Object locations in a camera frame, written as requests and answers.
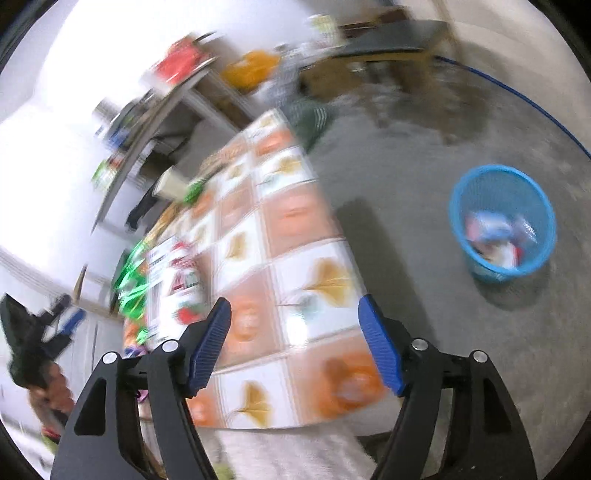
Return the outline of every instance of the silver screw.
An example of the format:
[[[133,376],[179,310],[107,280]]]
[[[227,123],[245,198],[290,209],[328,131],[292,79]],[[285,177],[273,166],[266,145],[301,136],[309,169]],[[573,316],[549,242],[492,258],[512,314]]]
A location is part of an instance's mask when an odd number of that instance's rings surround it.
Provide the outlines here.
[[[178,342],[176,340],[168,340],[164,342],[162,350],[165,352],[174,352],[178,348]]]
[[[474,360],[476,360],[480,364],[483,364],[488,360],[488,355],[484,352],[481,352],[480,350],[474,352],[472,356],[474,357]]]
[[[117,354],[115,352],[109,352],[103,355],[103,362],[108,364],[112,364],[115,360],[117,360]]]
[[[422,352],[423,350],[426,350],[429,347],[427,341],[423,340],[422,338],[415,338],[411,345],[415,350],[418,350],[419,352]]]

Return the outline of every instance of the blue object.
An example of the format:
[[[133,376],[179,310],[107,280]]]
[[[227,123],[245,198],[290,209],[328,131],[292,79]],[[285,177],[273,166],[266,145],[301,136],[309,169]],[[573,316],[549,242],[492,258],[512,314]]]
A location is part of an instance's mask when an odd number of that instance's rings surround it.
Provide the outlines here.
[[[372,305],[369,296],[359,300],[359,325],[378,367],[384,385],[401,396],[406,383],[402,378],[402,358],[382,326],[382,317]]]
[[[85,319],[85,317],[86,312],[82,309],[78,309],[76,313],[70,317],[70,320],[66,322],[60,333],[70,336],[78,324]]]
[[[466,217],[479,210],[498,212],[510,220],[522,216],[533,228],[537,242],[525,249],[520,265],[514,269],[497,267],[472,248],[465,235]],[[449,218],[468,268],[475,277],[491,283],[538,270],[556,243],[556,217],[548,197],[526,174],[504,165],[486,165],[464,175],[453,190]]]
[[[189,379],[187,386],[189,391],[196,395],[199,390],[207,386],[209,377],[212,375],[213,367],[222,350],[222,345],[226,340],[226,335],[230,329],[232,318],[232,308],[230,302],[220,298],[213,306],[213,310],[208,315],[209,325],[203,334],[199,346],[191,355],[189,368]]]

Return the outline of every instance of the blue gripper pad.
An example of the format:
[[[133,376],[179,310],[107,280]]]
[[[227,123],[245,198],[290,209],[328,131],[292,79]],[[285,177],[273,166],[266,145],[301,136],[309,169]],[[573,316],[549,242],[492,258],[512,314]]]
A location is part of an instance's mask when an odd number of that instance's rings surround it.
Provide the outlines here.
[[[193,395],[207,386],[230,329],[231,318],[230,303],[226,299],[219,299],[207,317],[209,325],[203,339],[191,355],[187,386]]]
[[[370,297],[365,295],[359,300],[359,325],[365,341],[378,367],[384,385],[401,396],[406,383],[402,378],[402,358],[386,333],[382,321],[388,321],[375,311]]]

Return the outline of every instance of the blue cable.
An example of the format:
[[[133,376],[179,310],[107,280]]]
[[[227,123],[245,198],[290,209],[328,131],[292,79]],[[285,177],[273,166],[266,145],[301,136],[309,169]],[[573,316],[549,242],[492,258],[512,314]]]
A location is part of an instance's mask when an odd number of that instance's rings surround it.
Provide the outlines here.
[[[517,90],[511,88],[508,85],[505,85],[502,81],[497,80],[494,77],[491,77],[490,75],[481,72],[480,70],[476,70],[472,67],[468,67],[467,65],[462,65],[460,62],[456,61],[456,60],[452,60],[452,59],[448,59],[446,57],[442,57],[439,55],[436,55],[435,58],[437,60],[441,60],[444,61],[445,63],[450,63],[451,65],[456,65],[458,67],[461,67],[469,72],[472,72],[476,75],[478,75],[479,77],[482,77],[486,80],[488,80],[489,82],[494,83],[495,85],[498,85],[499,87],[507,90],[507,92],[511,92],[513,95],[521,98],[524,102],[529,103],[532,107],[534,107],[537,111],[539,111],[542,115],[544,115],[548,120],[550,120],[554,125],[556,125],[558,128],[560,128],[565,134],[567,134],[569,136],[569,138],[575,142],[577,144],[577,146],[585,153],[585,155],[587,155],[587,157],[591,160],[591,153],[589,153],[589,151],[583,146],[583,144],[577,140],[577,137],[575,137],[568,128],[566,128],[563,124],[561,124],[558,120],[556,120],[556,118],[554,118],[552,115],[550,115],[546,110],[544,110],[540,105],[538,105],[537,103],[535,103],[532,99],[527,98],[525,95],[523,95],[523,93],[519,93]]]

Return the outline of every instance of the table leg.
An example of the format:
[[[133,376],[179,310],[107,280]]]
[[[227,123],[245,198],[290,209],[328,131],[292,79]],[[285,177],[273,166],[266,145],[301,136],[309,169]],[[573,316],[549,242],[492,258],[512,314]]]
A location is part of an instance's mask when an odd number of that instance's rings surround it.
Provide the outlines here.
[[[203,95],[201,95],[201,93],[195,90],[189,90],[185,93],[182,101],[201,115],[201,117],[211,120],[214,124],[232,135],[238,133],[238,129],[232,125]]]
[[[350,68],[350,70],[354,72],[354,74],[358,75],[362,80],[361,85],[357,87],[357,94],[361,99],[367,114],[374,120],[374,123],[378,128],[385,127],[386,122],[380,118],[378,107],[374,102],[374,96],[372,93],[373,85],[369,79],[369,74],[366,70],[366,64],[353,61],[348,64],[348,68]]]
[[[207,73],[209,79],[226,95],[230,97],[234,105],[238,106],[240,110],[242,110],[248,118],[254,120],[257,118],[262,112],[257,112],[257,109],[252,105],[250,100],[244,98],[244,96],[240,95],[233,87],[228,85],[224,80],[218,75],[215,70],[209,70]]]
[[[436,85],[432,62],[432,56],[425,55],[417,63],[419,64],[419,67],[423,74],[426,93],[431,103],[431,108],[433,111],[433,116],[435,117],[437,122],[437,127],[441,132],[441,138],[443,139],[444,143],[449,144],[452,140],[449,129],[449,119],[445,111],[443,91],[440,86]]]

